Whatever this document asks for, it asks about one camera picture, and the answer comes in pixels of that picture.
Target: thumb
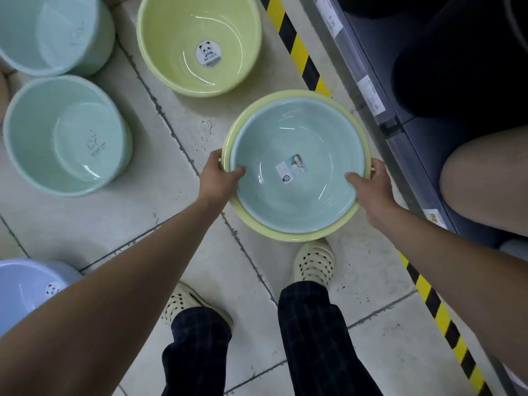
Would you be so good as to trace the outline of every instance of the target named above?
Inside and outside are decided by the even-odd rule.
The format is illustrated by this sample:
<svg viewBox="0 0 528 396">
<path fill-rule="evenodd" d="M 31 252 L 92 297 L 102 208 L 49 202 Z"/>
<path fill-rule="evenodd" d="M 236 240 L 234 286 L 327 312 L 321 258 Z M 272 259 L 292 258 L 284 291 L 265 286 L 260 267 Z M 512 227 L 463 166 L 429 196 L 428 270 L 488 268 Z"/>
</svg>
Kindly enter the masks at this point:
<svg viewBox="0 0 528 396">
<path fill-rule="evenodd" d="M 236 181 L 240 180 L 242 176 L 246 174 L 246 167 L 239 165 L 234 171 L 230 172 L 230 175 L 235 178 Z"/>
<path fill-rule="evenodd" d="M 358 190 L 358 188 L 365 186 L 368 179 L 363 178 L 355 172 L 345 173 L 345 179 Z"/>
</svg>

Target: light blue basin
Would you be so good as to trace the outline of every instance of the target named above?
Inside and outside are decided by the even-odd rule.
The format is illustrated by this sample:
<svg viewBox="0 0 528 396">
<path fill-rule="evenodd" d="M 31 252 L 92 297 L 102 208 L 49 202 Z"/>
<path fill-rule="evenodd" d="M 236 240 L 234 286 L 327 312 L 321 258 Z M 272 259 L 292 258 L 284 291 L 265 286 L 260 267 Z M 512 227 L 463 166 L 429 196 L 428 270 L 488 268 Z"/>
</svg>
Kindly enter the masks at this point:
<svg viewBox="0 0 528 396">
<path fill-rule="evenodd" d="M 91 75 L 114 40 L 101 0 L 0 0 L 0 56 L 29 75 Z"/>
<path fill-rule="evenodd" d="M 0 261 L 0 336 L 82 276 L 62 262 Z"/>
<path fill-rule="evenodd" d="M 35 79 L 4 120 L 7 154 L 31 184 L 78 197 L 106 186 L 127 166 L 130 130 L 109 96 L 78 76 Z"/>
<path fill-rule="evenodd" d="M 241 129 L 230 164 L 247 166 L 236 195 L 258 222 L 280 232 L 332 225 L 353 205 L 346 172 L 364 175 L 365 154 L 352 122 L 320 100 L 273 102 Z"/>
</svg>

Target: yellow black hazard stripe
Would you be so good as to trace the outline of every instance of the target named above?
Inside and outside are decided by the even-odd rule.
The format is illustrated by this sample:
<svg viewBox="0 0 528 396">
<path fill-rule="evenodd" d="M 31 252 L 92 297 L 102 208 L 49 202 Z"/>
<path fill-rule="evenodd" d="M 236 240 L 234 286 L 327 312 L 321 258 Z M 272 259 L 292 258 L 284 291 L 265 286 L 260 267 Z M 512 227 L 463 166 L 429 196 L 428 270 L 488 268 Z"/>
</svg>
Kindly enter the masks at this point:
<svg viewBox="0 0 528 396">
<path fill-rule="evenodd" d="M 440 331 L 444 334 L 447 343 L 451 346 L 460 366 L 464 370 L 466 377 L 469 379 L 478 396 L 490 396 L 492 393 L 482 377 L 482 372 L 469 352 L 466 342 L 460 336 L 457 326 L 449 317 L 445 304 L 440 300 L 438 294 L 427 280 L 416 271 L 416 268 L 413 267 L 412 264 L 409 263 L 409 260 L 407 260 L 401 253 L 400 257 L 407 268 L 407 272 L 411 276 L 412 281 L 416 285 L 420 296 L 425 301 L 429 312 L 432 314 Z"/>
<path fill-rule="evenodd" d="M 308 55 L 308 51 L 304 46 L 299 34 L 291 24 L 290 18 L 282 5 L 281 0 L 260 0 L 264 9 L 267 11 L 269 18 L 275 25 L 282 42 L 286 46 L 288 52 L 292 56 L 297 69 L 299 69 L 306 86 L 309 90 L 324 94 L 330 97 L 330 92 L 321 79 L 317 68 L 313 64 L 312 59 Z"/>
<path fill-rule="evenodd" d="M 264 9 L 268 13 L 268 16 L 273 22 L 282 42 L 286 46 L 286 49 L 292 56 L 297 69 L 299 69 L 302 78 L 304 79 L 308 89 L 317 93 L 324 94 L 331 97 L 330 91 L 326 87 L 323 79 L 320 77 L 317 68 L 313 64 L 306 47 L 304 46 L 299 34 L 295 30 L 292 21 L 286 13 L 284 5 L 281 0 L 260 0 Z M 471 353 L 469 352 L 466 342 L 460 336 L 460 333 L 455 323 L 449 317 L 447 308 L 440 300 L 436 291 L 431 285 L 425 280 L 425 278 L 419 274 L 418 271 L 409 263 L 409 261 L 401 255 L 401 259 L 407 268 L 407 272 L 412 278 L 412 281 L 416 285 L 418 292 L 426 303 L 427 308 L 431 312 L 434 320 L 438 324 L 440 331 L 444 334 L 449 346 L 455 353 L 458 362 L 471 385 L 475 389 L 478 396 L 491 396 L 492 393 L 482 377 L 482 372 L 475 363 Z"/>
</svg>

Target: leg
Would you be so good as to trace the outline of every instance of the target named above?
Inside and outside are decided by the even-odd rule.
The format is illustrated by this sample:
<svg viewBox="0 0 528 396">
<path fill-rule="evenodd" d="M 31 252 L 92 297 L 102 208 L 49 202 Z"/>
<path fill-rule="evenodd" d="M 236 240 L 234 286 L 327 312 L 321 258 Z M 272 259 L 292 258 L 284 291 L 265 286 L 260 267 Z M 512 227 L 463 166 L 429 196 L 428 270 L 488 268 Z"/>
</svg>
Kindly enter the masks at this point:
<svg viewBox="0 0 528 396">
<path fill-rule="evenodd" d="M 221 396 L 226 385 L 230 319 L 210 308 L 189 287 L 178 284 L 163 318 L 174 343 L 163 351 L 167 385 L 163 396 Z"/>
<path fill-rule="evenodd" d="M 279 326 L 295 395 L 381 396 L 354 352 L 343 315 L 328 299 L 333 261 L 327 244 L 303 246 L 294 283 L 280 295 Z"/>
</svg>

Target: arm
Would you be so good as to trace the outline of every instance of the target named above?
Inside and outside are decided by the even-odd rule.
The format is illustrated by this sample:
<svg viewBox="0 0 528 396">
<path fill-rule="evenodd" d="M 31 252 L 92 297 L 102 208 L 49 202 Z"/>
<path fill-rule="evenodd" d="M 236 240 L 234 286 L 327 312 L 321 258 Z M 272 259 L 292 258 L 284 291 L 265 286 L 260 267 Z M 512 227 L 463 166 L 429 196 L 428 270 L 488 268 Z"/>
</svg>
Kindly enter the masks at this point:
<svg viewBox="0 0 528 396">
<path fill-rule="evenodd" d="M 412 262 L 479 340 L 528 381 L 528 262 L 479 246 L 400 207 L 385 164 L 347 173 L 367 219 Z"/>
<path fill-rule="evenodd" d="M 211 153 L 193 204 L 0 339 L 0 394 L 109 395 L 115 390 L 245 173 L 242 167 L 221 171 L 220 153 Z"/>
</svg>

